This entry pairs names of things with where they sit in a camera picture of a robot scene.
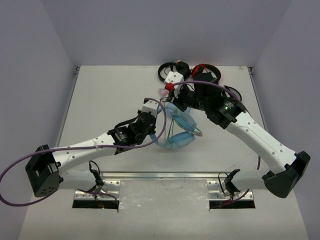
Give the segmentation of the light blue headphones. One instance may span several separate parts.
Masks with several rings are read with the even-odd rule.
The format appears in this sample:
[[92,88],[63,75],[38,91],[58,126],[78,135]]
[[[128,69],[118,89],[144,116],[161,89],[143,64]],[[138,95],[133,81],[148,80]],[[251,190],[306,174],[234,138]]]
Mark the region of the light blue headphones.
[[165,130],[163,140],[156,140],[154,143],[164,149],[173,150],[186,147],[196,137],[202,137],[203,133],[198,128],[196,121],[190,115],[190,108],[181,111],[172,103],[165,103],[164,109],[167,120],[170,121],[169,129]]

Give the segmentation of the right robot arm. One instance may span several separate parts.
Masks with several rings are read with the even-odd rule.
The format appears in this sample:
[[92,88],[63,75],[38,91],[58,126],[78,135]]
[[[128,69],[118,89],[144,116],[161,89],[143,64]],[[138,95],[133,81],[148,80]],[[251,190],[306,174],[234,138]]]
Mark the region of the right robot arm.
[[208,77],[190,81],[194,90],[189,90],[184,88],[188,84],[184,76],[171,71],[165,83],[171,103],[181,111],[192,108],[205,112],[212,123],[239,138],[267,165],[264,169],[235,169],[229,173],[224,184],[232,196],[249,189],[268,190],[283,199],[289,195],[310,162],[308,153],[296,152],[276,140],[229,89]]

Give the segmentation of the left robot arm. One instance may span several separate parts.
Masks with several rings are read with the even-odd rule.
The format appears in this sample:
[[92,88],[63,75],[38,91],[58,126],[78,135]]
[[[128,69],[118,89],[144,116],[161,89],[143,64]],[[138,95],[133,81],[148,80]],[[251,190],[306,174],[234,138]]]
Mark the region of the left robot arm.
[[59,189],[100,191],[104,182],[97,170],[75,168],[97,158],[143,148],[145,138],[155,133],[156,120],[156,113],[138,111],[137,117],[90,140],[65,147],[39,146],[25,166],[33,195],[47,197]]

